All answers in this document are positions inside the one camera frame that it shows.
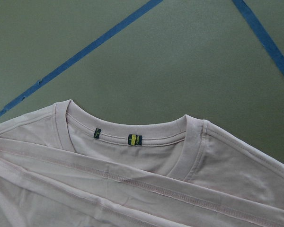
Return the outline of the pink printed t-shirt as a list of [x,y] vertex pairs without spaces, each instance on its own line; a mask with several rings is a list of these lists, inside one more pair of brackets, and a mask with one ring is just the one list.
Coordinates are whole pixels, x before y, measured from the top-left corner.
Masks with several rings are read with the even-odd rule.
[[0,123],[0,227],[284,227],[284,164],[207,120],[67,100]]

